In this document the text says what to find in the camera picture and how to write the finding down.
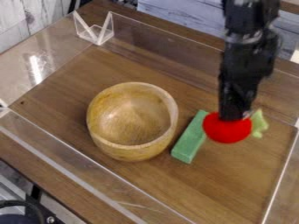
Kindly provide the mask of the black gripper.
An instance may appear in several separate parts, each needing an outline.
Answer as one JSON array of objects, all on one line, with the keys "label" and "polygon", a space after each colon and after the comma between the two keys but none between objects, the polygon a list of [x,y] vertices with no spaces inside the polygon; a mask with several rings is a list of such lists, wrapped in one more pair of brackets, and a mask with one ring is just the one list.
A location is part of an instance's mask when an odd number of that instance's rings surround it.
[{"label": "black gripper", "polygon": [[254,33],[227,32],[219,69],[219,119],[242,120],[257,99],[258,86],[274,72],[282,44],[273,29]]}]

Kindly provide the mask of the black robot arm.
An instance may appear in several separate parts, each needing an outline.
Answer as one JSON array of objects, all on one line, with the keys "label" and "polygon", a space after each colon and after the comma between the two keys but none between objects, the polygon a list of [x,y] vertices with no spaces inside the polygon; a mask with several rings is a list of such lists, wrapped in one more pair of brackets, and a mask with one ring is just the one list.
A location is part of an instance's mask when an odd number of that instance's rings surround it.
[{"label": "black robot arm", "polygon": [[274,72],[282,40],[271,25],[281,0],[222,0],[226,45],[219,68],[219,119],[242,120],[261,81]]}]

